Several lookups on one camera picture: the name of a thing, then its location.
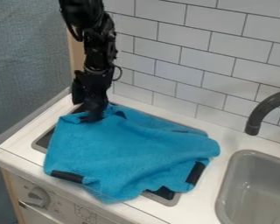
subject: towel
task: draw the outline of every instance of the towel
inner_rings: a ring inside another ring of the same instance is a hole
[[[131,200],[165,186],[185,193],[199,162],[220,154],[203,131],[122,106],[109,105],[99,122],[80,122],[85,113],[62,116],[45,157],[46,174],[81,183],[99,200]]]

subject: gray faucet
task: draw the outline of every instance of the gray faucet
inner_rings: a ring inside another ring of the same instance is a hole
[[[245,132],[256,136],[261,128],[263,118],[273,109],[280,106],[280,92],[273,94],[262,101],[251,113],[245,128]]]

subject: tile wall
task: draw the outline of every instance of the tile wall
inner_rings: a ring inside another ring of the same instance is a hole
[[[114,92],[243,131],[280,91],[280,0],[104,0],[123,77]],[[280,143],[280,108],[260,137]]]

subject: sink basin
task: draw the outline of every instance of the sink basin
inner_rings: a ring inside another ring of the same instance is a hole
[[[236,152],[215,209],[223,224],[280,224],[280,158],[253,150]]]

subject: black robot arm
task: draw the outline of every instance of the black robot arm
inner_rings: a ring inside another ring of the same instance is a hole
[[[117,55],[114,22],[102,0],[59,0],[59,4],[68,30],[84,43],[86,54],[84,71],[74,71],[73,104],[83,103],[90,112],[83,121],[101,120],[109,103],[107,90],[118,67],[113,64]]]

